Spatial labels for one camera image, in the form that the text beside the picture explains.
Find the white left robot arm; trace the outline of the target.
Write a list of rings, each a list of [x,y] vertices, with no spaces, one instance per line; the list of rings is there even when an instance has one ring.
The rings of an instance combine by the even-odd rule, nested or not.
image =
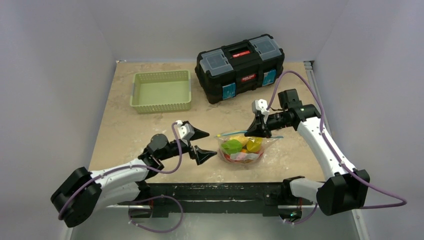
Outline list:
[[[149,191],[141,183],[160,174],[172,174],[181,166],[183,154],[201,165],[217,155],[192,145],[194,140],[206,138],[209,133],[189,122],[172,129],[175,139],[170,141],[163,133],[155,134],[141,155],[128,163],[103,170],[75,169],[52,194],[50,201],[58,211],[58,219],[69,228],[86,221],[92,213],[105,207],[135,202],[146,203]]]

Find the clear zip top bag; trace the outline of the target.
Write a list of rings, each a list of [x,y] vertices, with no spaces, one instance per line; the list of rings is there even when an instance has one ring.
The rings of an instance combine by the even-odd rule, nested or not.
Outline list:
[[[284,138],[282,135],[273,135],[270,138],[245,136],[245,133],[245,130],[236,130],[214,136],[221,160],[231,164],[254,164],[263,158],[270,146]]]

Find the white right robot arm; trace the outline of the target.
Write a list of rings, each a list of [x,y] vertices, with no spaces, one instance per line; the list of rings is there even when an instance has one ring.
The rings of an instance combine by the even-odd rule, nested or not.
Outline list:
[[[251,104],[254,120],[246,137],[271,138],[273,130],[294,128],[308,144],[324,174],[325,182],[303,176],[283,180],[280,196],[288,204],[299,198],[316,203],[326,216],[359,209],[364,206],[370,176],[358,170],[333,143],[320,126],[322,117],[313,104],[303,104],[295,89],[278,93],[281,112],[271,114],[268,102],[254,100]]]

